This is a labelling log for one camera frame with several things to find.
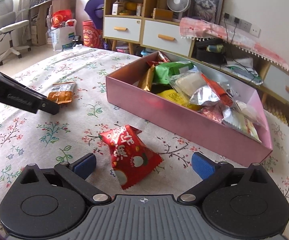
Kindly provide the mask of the pink cardboard box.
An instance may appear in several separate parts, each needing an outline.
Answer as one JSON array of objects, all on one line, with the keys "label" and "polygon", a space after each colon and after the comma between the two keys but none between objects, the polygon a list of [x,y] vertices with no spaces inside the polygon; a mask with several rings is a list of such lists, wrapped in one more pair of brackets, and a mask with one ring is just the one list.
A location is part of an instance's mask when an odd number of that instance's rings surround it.
[{"label": "pink cardboard box", "polygon": [[108,102],[243,166],[260,163],[272,153],[268,125],[256,127],[260,138],[256,142],[198,112],[138,88],[135,84],[148,70],[148,62],[157,57],[157,52],[151,53],[109,74]]}]

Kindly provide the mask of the green snack pack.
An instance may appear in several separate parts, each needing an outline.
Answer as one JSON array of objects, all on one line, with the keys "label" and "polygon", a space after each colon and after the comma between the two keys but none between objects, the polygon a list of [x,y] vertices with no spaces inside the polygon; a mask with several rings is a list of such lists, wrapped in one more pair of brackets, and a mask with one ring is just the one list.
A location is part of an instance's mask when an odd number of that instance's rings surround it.
[{"label": "green snack pack", "polygon": [[168,85],[170,77],[187,72],[194,67],[190,61],[165,62],[155,66],[153,83]]}]

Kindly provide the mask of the white shopping bag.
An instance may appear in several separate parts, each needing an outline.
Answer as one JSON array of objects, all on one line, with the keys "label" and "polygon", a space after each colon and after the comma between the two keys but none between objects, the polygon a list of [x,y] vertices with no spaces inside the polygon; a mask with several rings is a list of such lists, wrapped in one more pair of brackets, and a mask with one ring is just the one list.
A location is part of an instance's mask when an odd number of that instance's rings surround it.
[{"label": "white shopping bag", "polygon": [[63,51],[73,47],[76,23],[71,9],[58,10],[53,13],[50,33],[54,51]]}]

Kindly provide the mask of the red lantern bag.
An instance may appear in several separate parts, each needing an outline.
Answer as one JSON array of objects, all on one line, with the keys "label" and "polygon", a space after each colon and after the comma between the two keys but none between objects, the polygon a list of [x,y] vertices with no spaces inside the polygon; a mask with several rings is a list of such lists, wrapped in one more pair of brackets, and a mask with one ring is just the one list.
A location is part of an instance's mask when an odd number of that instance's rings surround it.
[{"label": "red lantern bag", "polygon": [[83,44],[86,47],[103,49],[103,31],[92,20],[83,21]]}]

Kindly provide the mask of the gold snack bar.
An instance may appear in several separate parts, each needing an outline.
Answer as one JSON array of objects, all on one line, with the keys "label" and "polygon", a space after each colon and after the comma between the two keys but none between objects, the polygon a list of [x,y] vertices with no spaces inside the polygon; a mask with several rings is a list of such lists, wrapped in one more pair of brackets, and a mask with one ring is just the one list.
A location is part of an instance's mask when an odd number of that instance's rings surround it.
[{"label": "gold snack bar", "polygon": [[150,92],[152,88],[154,72],[155,72],[155,65],[152,65],[146,71],[145,75],[141,77],[140,81],[138,82],[138,88]]}]

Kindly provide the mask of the pink cloth on cabinet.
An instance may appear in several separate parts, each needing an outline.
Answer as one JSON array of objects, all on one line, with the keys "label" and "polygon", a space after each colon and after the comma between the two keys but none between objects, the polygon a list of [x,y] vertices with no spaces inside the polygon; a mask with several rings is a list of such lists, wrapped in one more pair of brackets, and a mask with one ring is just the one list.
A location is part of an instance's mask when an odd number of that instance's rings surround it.
[{"label": "pink cloth on cabinet", "polygon": [[223,41],[263,57],[289,72],[289,65],[281,56],[262,46],[259,42],[243,34],[236,33],[236,31],[229,31],[221,25],[195,20],[189,17],[184,17],[180,20],[179,28],[180,36],[183,38],[221,38]]}]

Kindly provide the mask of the pale green biscuit packet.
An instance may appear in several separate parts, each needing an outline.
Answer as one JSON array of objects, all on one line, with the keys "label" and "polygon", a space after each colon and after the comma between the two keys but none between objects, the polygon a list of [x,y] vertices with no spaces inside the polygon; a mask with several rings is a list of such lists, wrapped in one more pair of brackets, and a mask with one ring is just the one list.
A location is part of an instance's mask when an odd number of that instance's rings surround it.
[{"label": "pale green biscuit packet", "polygon": [[243,114],[239,113],[233,108],[226,108],[222,111],[222,113],[222,122],[225,124],[225,126],[240,132],[241,134],[255,140],[256,142],[262,142],[253,123]]}]

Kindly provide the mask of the clear rice cracker pack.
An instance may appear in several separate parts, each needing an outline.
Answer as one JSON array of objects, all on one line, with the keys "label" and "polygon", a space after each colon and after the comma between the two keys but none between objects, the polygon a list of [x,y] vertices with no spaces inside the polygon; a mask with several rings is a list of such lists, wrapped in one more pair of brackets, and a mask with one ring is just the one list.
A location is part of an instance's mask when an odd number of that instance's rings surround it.
[{"label": "clear rice cracker pack", "polygon": [[199,70],[189,70],[170,76],[170,85],[185,98],[190,98],[198,88],[206,85],[206,81]]}]

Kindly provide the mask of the red candy bag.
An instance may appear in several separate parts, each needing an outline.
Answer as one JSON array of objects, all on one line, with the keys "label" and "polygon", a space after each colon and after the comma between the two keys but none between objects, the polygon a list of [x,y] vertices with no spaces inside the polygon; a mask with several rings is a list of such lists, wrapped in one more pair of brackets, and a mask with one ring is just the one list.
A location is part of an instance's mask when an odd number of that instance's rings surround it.
[{"label": "red candy bag", "polygon": [[109,146],[112,169],[126,190],[149,175],[163,159],[138,137],[141,130],[125,125],[99,134]]},{"label": "red candy bag", "polygon": [[151,66],[157,66],[158,64],[162,63],[169,63],[170,59],[166,57],[165,54],[163,54],[161,51],[158,51],[157,58],[153,61],[147,61],[148,65]]}]

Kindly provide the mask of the lotus root chip packet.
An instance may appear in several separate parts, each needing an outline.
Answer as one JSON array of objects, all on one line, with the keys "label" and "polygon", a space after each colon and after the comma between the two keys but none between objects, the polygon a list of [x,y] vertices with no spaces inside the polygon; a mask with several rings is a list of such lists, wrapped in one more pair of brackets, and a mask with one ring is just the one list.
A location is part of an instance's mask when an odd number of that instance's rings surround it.
[{"label": "lotus root chip packet", "polygon": [[75,82],[55,83],[53,84],[47,99],[59,105],[71,103],[75,87]]}]

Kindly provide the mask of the orange white snack packet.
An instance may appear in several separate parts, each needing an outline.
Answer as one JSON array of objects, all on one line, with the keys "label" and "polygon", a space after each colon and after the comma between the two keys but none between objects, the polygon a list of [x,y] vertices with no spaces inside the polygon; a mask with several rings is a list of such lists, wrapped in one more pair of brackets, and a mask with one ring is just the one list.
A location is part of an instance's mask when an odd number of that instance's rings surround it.
[{"label": "orange white snack packet", "polygon": [[224,105],[228,107],[234,106],[234,100],[229,96],[229,94],[225,91],[224,88],[222,88],[216,81],[213,81],[206,77],[204,74],[201,74],[201,76]]}]

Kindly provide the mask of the clear white cake packet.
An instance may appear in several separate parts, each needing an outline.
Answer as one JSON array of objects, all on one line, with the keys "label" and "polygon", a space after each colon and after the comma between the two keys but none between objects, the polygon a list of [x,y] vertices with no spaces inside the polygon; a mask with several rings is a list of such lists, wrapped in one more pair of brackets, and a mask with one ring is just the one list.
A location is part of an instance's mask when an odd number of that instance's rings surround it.
[{"label": "clear white cake packet", "polygon": [[238,107],[241,110],[241,113],[248,118],[253,124],[265,127],[265,123],[263,122],[263,119],[261,118],[260,114],[257,112],[257,110],[242,101],[237,100],[236,101]]}]

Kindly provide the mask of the yellow snack packet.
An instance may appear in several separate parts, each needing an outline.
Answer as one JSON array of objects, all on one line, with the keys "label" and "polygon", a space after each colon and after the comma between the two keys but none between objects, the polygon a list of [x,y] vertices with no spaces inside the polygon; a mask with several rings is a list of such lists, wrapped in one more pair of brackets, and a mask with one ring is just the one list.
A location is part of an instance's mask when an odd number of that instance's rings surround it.
[{"label": "yellow snack packet", "polygon": [[181,105],[183,107],[186,107],[188,109],[191,109],[193,111],[199,111],[202,109],[202,106],[191,104],[189,101],[184,99],[176,90],[174,89],[168,89],[163,92],[160,92],[157,94],[158,96],[171,101],[173,103],[176,103],[177,105]]}]

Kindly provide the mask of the framed cat picture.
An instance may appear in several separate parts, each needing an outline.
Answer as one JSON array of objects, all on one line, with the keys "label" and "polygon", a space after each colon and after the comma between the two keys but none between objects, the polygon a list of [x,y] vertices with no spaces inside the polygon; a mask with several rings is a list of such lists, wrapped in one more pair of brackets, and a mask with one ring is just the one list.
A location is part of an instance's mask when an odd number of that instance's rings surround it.
[{"label": "framed cat picture", "polygon": [[187,17],[219,24],[224,0],[191,0]]}]

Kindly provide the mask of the pink nougat pack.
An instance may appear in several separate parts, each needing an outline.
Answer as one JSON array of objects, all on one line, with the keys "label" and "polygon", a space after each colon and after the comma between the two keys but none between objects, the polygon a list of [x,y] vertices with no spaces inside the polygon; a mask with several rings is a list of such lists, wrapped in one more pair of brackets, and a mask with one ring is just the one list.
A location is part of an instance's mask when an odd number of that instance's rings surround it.
[{"label": "pink nougat pack", "polygon": [[226,107],[223,105],[214,105],[214,106],[205,106],[198,112],[209,118],[210,120],[213,120],[218,123],[222,123],[223,120],[223,111],[226,110]]}]

